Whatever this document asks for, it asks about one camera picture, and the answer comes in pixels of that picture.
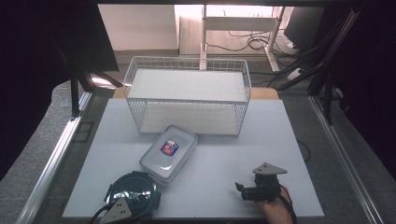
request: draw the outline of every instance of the round black object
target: round black object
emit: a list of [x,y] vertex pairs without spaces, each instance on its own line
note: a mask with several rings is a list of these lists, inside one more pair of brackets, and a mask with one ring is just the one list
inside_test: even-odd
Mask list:
[[133,171],[110,186],[105,197],[106,205],[112,207],[120,198],[127,202],[131,219],[139,219],[151,217],[151,212],[158,209],[161,193],[147,173]]

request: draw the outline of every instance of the gray floor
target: gray floor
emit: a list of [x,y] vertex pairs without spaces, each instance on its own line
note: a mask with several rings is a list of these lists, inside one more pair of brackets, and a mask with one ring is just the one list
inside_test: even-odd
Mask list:
[[[287,43],[280,44],[281,48],[288,50],[285,46],[287,46]],[[194,55],[194,52],[188,53],[187,51],[181,54],[182,48],[180,46],[181,57]],[[235,55],[226,54],[225,52],[214,53],[209,56],[219,57],[220,55],[235,57]],[[264,55],[244,54],[238,57],[248,60],[250,72],[270,72],[269,64]],[[122,80],[127,65],[127,63],[120,63],[120,72],[109,74]],[[271,77],[252,75],[252,82],[260,82]],[[308,79],[286,91],[279,92],[279,97],[283,100],[290,117],[290,123],[296,139],[304,142],[310,148],[311,159],[306,163],[306,166],[325,213],[325,218],[320,220],[301,217],[299,218],[299,223],[368,223],[366,215],[361,209],[360,201],[355,196],[353,188],[350,187],[337,155],[309,102],[306,94],[306,87],[309,81]],[[68,99],[70,99],[70,86],[66,82],[53,91],[52,104],[48,113],[14,166],[0,182],[0,223],[15,223],[20,215],[62,134],[65,124],[70,118],[71,106]],[[374,152],[349,123],[343,111],[340,110],[338,102],[333,102],[332,104],[332,120],[333,127],[337,131],[340,141],[352,160],[361,181],[368,189],[384,223],[396,223],[395,181],[390,177]],[[303,155],[306,155],[305,146],[300,145],[300,148]],[[81,150],[70,154],[70,156],[80,155],[80,157],[75,157],[75,162],[82,164],[84,153],[86,152]],[[60,169],[60,172],[69,174],[78,172],[78,168],[67,165]],[[65,176],[63,181],[58,181],[57,186],[51,187],[49,197],[43,202],[45,209],[37,214],[37,220],[41,221],[36,221],[36,223],[68,222],[55,217],[54,214],[62,212],[63,206],[65,206],[68,199],[67,193],[64,191],[70,191],[73,188],[73,181],[75,181],[73,179],[75,178],[75,176]]]

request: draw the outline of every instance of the wire basket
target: wire basket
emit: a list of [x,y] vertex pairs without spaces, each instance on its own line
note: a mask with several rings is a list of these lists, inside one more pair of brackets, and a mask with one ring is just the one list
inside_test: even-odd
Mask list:
[[251,94],[248,64],[133,57],[124,93],[141,133],[162,133],[176,125],[198,134],[237,136]]

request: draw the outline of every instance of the white tabletop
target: white tabletop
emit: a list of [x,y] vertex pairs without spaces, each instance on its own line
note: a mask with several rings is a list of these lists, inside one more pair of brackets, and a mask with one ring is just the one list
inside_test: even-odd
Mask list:
[[[158,136],[138,133],[125,99],[109,100],[64,217],[92,217],[105,205],[110,184],[142,171],[138,161]],[[234,182],[253,187],[252,170],[265,161],[288,171],[278,178],[290,190],[298,217],[323,216],[283,102],[252,100],[238,137],[198,135],[174,182],[159,187],[163,196],[154,218],[262,217]]]

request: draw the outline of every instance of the floor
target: floor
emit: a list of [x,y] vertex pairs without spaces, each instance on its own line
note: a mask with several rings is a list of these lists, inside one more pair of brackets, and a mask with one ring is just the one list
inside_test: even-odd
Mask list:
[[[229,35],[227,33],[218,34],[218,36]],[[227,48],[236,49],[246,45],[245,37],[237,37],[238,40],[226,46]],[[208,43],[220,45],[220,37],[216,35],[207,39]],[[293,53],[295,49],[288,47],[288,40],[279,34],[277,41],[280,49],[284,52]],[[197,54],[195,44],[189,42],[188,46],[180,45],[180,57],[191,57]],[[252,83],[256,86],[266,86],[267,80],[274,77],[271,69],[263,54],[263,50],[246,49],[247,52],[238,52],[230,54],[228,50],[219,48],[209,51],[209,57],[238,57],[248,61],[249,71],[251,73]],[[122,55],[122,52],[116,52],[116,55]],[[290,63],[292,59],[285,59],[284,64]],[[109,73],[114,78],[122,81],[128,64],[120,63],[119,73]],[[279,80],[279,83],[286,81],[286,78]],[[354,189],[349,185],[349,179],[342,174],[343,167],[338,162],[338,154],[334,152],[328,137],[323,131],[323,126],[318,120],[318,116],[313,110],[310,100],[306,94],[306,87],[310,79],[299,83],[285,91],[280,91],[279,97],[283,100],[290,117],[291,126],[295,132],[296,139],[300,141],[300,148],[304,156],[307,156],[306,147],[310,148],[311,159],[306,163],[314,186],[318,193],[323,211],[326,217],[320,223],[369,223],[364,212],[359,209],[361,203],[354,193]],[[68,82],[54,89],[52,94],[52,104],[49,107],[46,117],[43,118],[35,134],[22,152],[14,166],[9,170],[7,176],[0,182],[0,223],[15,223],[22,208],[24,207],[30,193],[32,192],[36,181],[40,177],[52,150],[55,148],[59,137],[70,119],[70,85]],[[339,109],[338,102],[332,103],[332,120],[333,128],[337,131],[340,142],[342,142],[348,157],[352,160],[353,167],[360,176],[360,180],[369,192],[371,199],[375,202],[378,211],[383,218],[383,223],[396,223],[396,183],[387,173],[374,152],[367,146],[354,127],[348,122],[343,111]],[[67,201],[56,188],[50,191],[49,200]],[[49,209],[61,210],[62,207],[51,207],[51,203],[44,202]],[[39,218],[46,220],[48,223],[54,222],[56,217],[49,214],[49,210],[40,211]],[[299,223],[317,223],[307,217],[299,218]]]

